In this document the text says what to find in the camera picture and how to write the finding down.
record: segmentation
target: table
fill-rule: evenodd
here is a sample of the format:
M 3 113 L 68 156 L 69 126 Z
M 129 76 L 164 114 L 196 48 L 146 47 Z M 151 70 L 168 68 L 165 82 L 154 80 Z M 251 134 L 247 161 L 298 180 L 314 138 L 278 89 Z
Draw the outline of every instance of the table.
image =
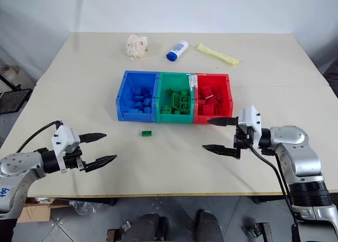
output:
M 292 35 L 147 36 L 149 55 L 139 61 L 128 61 L 122 47 L 128 34 L 70 35 L 37 83 L 30 101 L 0 149 L 0 155 L 13 153 L 36 129 L 62 119 L 79 134 L 102 132 L 108 135 L 97 142 L 81 144 L 84 160 L 91 162 L 109 154 L 118 157 L 90 173 L 73 169 L 66 174 L 49 174 L 31 186 L 30 197 L 280 194 L 271 168 L 249 151 L 243 151 L 241 160 L 235 160 L 202 148 L 202 144 L 212 143 L 231 147 L 234 127 L 119 122 L 115 98 L 126 69 L 228 73 L 234 100 L 233 115 L 253 104 L 261 113 L 263 127 L 291 124 L 306 130 L 311 147 L 321 158 L 328 189 L 338 192 L 335 171 L 338 159 L 334 158 L 337 153 L 338 100 Z M 166 50 L 179 39 L 186 39 L 192 48 L 193 41 L 203 40 L 205 45 L 241 57 L 243 61 L 230 67 L 191 48 L 175 63 L 163 59 Z M 242 51 L 236 49 L 236 43 Z M 161 53 L 152 52 L 152 47 Z M 290 53 L 282 55 L 282 50 L 288 49 L 292 56 Z M 264 70 L 259 70 L 258 61 L 262 57 L 270 66 L 265 68 L 265 64 Z M 139 135 L 146 129 L 153 131 L 152 137 Z M 45 146 L 51 149 L 53 131 L 42 133 L 24 150 L 28 152 Z M 275 163 L 273 157 L 268 159 Z

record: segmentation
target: black cable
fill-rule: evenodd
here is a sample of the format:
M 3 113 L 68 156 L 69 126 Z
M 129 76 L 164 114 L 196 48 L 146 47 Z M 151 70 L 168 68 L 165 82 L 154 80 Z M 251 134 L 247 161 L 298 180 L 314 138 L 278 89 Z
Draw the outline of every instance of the black cable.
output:
M 290 205 L 292 206 L 292 199 L 291 199 L 291 194 L 290 194 L 290 191 L 289 191 L 289 187 L 287 186 L 287 183 L 285 181 L 285 177 L 283 175 L 283 171 L 281 170 L 280 161 L 279 161 L 279 158 L 278 158 L 277 154 L 275 155 L 275 157 L 276 157 L 276 162 L 277 162 L 278 169 L 279 169 L 279 174 L 281 176 L 281 179 L 283 180 L 284 188 L 286 190 L 286 194 L 288 196 Z
M 27 143 L 29 143 L 34 137 L 36 137 L 38 134 L 40 134 L 42 131 L 44 131 L 45 129 L 49 128 L 50 126 L 56 125 L 57 128 L 62 125 L 62 122 L 59 120 L 56 120 L 54 122 L 50 122 L 47 125 L 45 125 L 44 127 L 40 128 L 38 131 L 36 131 L 34 134 L 32 134 L 30 136 L 30 138 L 28 138 L 21 146 L 20 148 L 16 151 L 17 153 L 20 152 L 26 145 Z
M 255 155 L 256 157 L 258 157 L 258 158 L 259 158 L 260 160 L 262 160 L 264 163 L 266 163 L 267 165 L 269 165 L 269 166 L 273 169 L 273 171 L 275 172 L 275 174 L 276 174 L 276 176 L 277 176 L 277 179 L 278 179 L 279 186 L 280 186 L 280 188 L 281 188 L 281 192 L 283 193 L 283 196 L 284 196 L 284 199 L 285 199 L 285 201 L 286 201 L 286 204 L 287 204 L 287 206 L 288 206 L 288 208 L 289 208 L 289 210 L 290 210 L 290 212 L 291 212 L 291 215 L 292 215 L 292 217 L 293 217 L 293 219 L 294 219 L 294 224 L 296 225 L 296 224 L 297 224 L 297 220 L 296 220 L 295 213 L 292 211 L 290 202 L 288 201 L 288 197 L 286 196 L 286 193 L 285 193 L 285 190 L 284 190 L 284 187 L 283 187 L 283 183 L 282 183 L 282 181 L 281 181 L 281 179 L 280 179 L 280 176 L 279 176 L 279 173 L 278 173 L 276 167 L 275 167 L 273 164 L 271 164 L 269 161 L 267 161 L 264 157 L 262 157 L 262 156 L 261 156 L 261 155 L 253 148 L 252 145 L 249 145 L 249 148 L 251 149 L 251 151 L 254 153 L 254 155 Z

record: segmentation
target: lego brick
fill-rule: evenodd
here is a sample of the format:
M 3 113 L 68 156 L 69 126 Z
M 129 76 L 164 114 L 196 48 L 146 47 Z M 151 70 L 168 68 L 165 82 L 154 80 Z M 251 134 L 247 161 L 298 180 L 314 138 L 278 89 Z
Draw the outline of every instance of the lego brick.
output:
M 151 101 L 150 98 L 146 98 L 146 99 L 143 101 L 143 105 L 148 106 L 148 105 L 150 104 L 150 101 Z
M 144 88 L 141 90 L 141 95 L 145 98 L 151 97 L 149 90 L 144 89 Z
M 222 115 L 222 109 L 219 107 L 215 108 L 215 115 L 221 116 Z
M 215 99 L 218 101 L 218 102 L 222 102 L 222 93 L 220 93 L 220 92 L 217 92 L 217 93 L 215 93 Z
M 141 88 L 133 88 L 132 93 L 135 95 L 140 95 L 141 94 Z
M 162 106 L 161 114 L 171 114 L 171 107 L 168 105 Z
M 189 96 L 189 91 L 188 90 L 182 90 L 181 95 L 182 96 Z
M 174 109 L 177 109 L 177 110 L 180 109 L 180 95 L 178 95 L 174 92 L 171 94 L 170 106 Z
M 134 100 L 135 100 L 135 101 L 143 101 L 143 100 L 144 100 L 144 97 L 143 97 L 143 96 L 135 96 L 135 97 L 134 97 Z
M 166 92 L 171 96 L 174 91 L 172 89 L 167 89 Z
M 142 110 L 143 109 L 143 103 L 141 101 L 137 102 L 135 104 L 135 108 L 138 110 Z
M 203 97 L 205 99 L 213 97 L 213 93 L 212 93 L 211 87 L 209 85 L 204 86 L 201 89 L 202 89 Z
M 213 115 L 213 105 L 204 105 L 203 106 L 203 115 L 212 116 Z
M 188 114 L 190 112 L 190 107 L 188 102 L 181 102 L 180 103 L 180 111 L 181 114 Z
M 214 105 L 214 106 L 216 106 L 216 105 L 218 105 L 219 103 L 217 102 L 217 100 L 216 100 L 214 97 L 211 97 L 211 98 L 208 98 L 208 99 L 206 100 L 206 104 L 207 104 L 207 105 Z
M 185 103 L 189 102 L 189 97 L 187 97 L 187 96 L 181 96 L 180 97 L 180 102 L 185 102 Z
M 152 135 L 152 131 L 142 131 L 141 136 L 151 136 Z
M 146 106 L 144 109 L 143 109 L 143 112 L 146 113 L 146 114 L 150 114 L 152 112 L 152 109 L 148 106 Z

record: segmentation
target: plastic storage bin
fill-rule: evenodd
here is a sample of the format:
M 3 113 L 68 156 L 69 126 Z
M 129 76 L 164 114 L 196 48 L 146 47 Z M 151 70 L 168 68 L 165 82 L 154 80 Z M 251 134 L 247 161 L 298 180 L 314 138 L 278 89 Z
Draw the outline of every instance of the plastic storage bin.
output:
M 194 74 L 161 72 L 156 94 L 156 121 L 193 123 Z
M 156 91 L 159 72 L 125 71 L 116 97 L 118 120 L 156 121 Z
M 209 119 L 232 117 L 233 101 L 227 74 L 196 73 L 194 123 L 207 124 Z

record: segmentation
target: cardboard box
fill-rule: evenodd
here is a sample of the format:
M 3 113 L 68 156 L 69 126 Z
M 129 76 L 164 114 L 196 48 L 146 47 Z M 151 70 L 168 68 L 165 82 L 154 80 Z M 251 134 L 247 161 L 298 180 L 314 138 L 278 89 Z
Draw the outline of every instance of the cardboard box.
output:
M 17 222 L 49 222 L 51 209 L 70 207 L 67 200 L 28 198 Z

